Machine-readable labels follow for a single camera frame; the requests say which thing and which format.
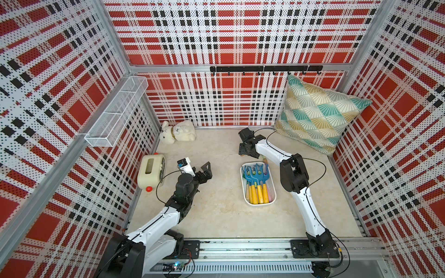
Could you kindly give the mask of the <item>white plastic storage box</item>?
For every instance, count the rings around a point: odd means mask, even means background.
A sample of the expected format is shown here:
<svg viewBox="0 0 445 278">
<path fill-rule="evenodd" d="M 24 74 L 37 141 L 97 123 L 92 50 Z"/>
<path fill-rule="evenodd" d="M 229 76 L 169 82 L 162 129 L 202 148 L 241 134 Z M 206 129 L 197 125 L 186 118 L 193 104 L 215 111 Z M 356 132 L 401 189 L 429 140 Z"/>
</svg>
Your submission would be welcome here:
<svg viewBox="0 0 445 278">
<path fill-rule="evenodd" d="M 273 204 L 277 193 L 269 165 L 264 162 L 245 163 L 241 166 L 243 197 L 250 206 Z"/>
</svg>

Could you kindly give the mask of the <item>purple rake pink handle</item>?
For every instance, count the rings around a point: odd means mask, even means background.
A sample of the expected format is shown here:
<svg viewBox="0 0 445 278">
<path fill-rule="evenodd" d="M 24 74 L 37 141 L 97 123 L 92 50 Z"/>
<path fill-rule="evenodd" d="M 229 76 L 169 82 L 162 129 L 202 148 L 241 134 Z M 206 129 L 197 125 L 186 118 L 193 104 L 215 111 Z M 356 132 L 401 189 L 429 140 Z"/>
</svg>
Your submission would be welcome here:
<svg viewBox="0 0 445 278">
<path fill-rule="evenodd" d="M 271 190 L 268 185 L 267 185 L 267 192 L 268 192 L 268 202 L 271 203 L 273 201 L 273 197 L 271 195 Z"/>
</svg>

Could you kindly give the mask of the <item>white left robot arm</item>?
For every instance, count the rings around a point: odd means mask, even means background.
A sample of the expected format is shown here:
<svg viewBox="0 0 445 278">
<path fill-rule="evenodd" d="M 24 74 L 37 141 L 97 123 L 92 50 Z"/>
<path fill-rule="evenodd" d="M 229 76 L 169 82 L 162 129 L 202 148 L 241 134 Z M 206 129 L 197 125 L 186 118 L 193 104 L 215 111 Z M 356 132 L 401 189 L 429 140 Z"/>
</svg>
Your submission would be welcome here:
<svg viewBox="0 0 445 278">
<path fill-rule="evenodd" d="M 164 258 L 182 255 L 184 235 L 172 228 L 186 217 L 199 186 L 213 175 L 210 162 L 200 171 L 191 166 L 188 158 L 177 164 L 181 174 L 164 208 L 136 231 L 112 237 L 93 275 L 95 278 L 141 278 Z"/>
</svg>

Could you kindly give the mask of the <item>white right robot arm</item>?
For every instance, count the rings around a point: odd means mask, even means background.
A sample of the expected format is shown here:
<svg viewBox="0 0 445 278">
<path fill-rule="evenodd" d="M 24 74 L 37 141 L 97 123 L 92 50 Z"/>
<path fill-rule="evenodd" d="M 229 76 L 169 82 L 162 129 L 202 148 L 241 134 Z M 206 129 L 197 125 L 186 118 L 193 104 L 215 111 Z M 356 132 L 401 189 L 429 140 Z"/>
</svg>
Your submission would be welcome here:
<svg viewBox="0 0 445 278">
<path fill-rule="evenodd" d="M 309 174 L 304 159 L 299 154 L 287 153 L 270 144 L 262 135 L 244 128 L 239 132 L 242 140 L 239 146 L 240 155 L 253 158 L 265 156 L 270 162 L 279 166 L 280 183 L 295 199 L 303 217 L 308 246 L 311 253 L 319 255 L 333 243 L 330 231 L 325 227 L 312 200 L 309 190 Z"/>
</svg>

